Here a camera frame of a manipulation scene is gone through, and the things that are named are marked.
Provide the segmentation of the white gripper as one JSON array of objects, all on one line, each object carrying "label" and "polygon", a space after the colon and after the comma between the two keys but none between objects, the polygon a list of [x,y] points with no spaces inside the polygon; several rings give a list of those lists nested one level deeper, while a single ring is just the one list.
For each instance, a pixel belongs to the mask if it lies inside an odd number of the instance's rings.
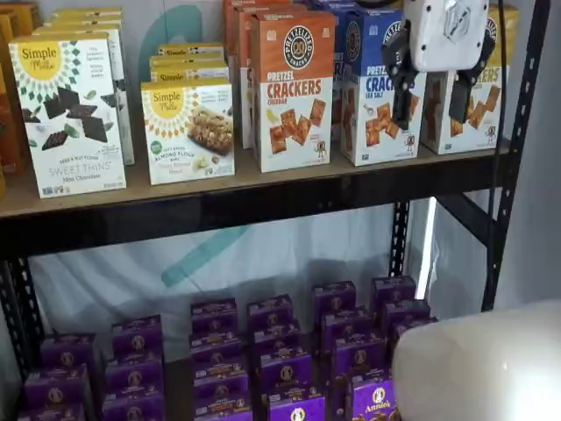
[{"label": "white gripper", "polygon": [[407,31],[396,31],[381,47],[382,62],[394,86],[392,120],[407,130],[419,70],[458,70],[449,117],[468,119],[473,86],[486,68],[496,41],[486,32],[485,0],[415,0],[403,3]]}]

